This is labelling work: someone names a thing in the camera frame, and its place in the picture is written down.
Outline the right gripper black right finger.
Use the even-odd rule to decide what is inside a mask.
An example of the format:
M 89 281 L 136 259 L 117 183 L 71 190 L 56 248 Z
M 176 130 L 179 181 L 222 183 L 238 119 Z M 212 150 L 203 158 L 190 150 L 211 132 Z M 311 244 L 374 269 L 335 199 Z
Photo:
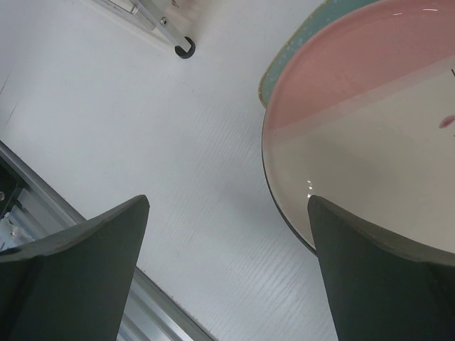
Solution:
M 317 195 L 307 210 L 339 340 L 454 339 L 454 254 Z

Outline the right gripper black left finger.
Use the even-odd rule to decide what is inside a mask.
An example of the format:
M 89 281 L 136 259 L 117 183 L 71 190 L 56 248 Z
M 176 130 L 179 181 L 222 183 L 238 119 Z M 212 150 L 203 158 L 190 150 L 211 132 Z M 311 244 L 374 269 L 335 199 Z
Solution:
M 138 195 L 1 253 L 2 340 L 116 340 L 149 217 Z

